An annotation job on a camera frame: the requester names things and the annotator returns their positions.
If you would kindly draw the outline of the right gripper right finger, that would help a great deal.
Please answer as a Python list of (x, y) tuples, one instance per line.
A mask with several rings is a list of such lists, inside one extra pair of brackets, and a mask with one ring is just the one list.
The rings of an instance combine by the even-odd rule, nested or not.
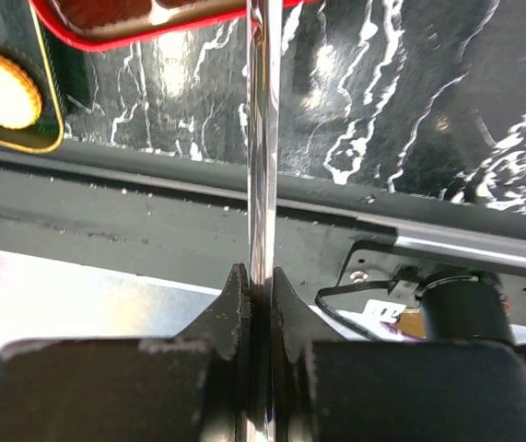
[(526, 441), (526, 345), (349, 341), (275, 270), (279, 441)]

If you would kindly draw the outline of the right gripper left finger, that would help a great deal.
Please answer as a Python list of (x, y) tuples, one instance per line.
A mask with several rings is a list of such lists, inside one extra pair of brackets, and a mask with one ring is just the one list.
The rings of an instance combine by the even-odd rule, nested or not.
[(21, 340), (0, 350), (0, 441), (239, 441), (250, 293), (241, 264), (176, 336)]

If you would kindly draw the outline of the red tin box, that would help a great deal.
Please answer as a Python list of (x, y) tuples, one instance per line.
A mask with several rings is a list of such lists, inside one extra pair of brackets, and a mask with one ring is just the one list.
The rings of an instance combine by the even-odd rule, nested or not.
[(245, 17), (247, 8), (241, 0), (34, 0), (30, 5), (58, 40), (83, 52), (118, 49), (167, 32), (199, 29)]

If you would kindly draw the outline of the metal tongs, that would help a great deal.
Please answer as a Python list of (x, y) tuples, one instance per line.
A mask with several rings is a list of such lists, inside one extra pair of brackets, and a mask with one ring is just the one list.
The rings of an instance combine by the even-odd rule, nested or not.
[(275, 438), (270, 316), (275, 260), (283, 3), (247, 3), (248, 234), (251, 291), (246, 441)]

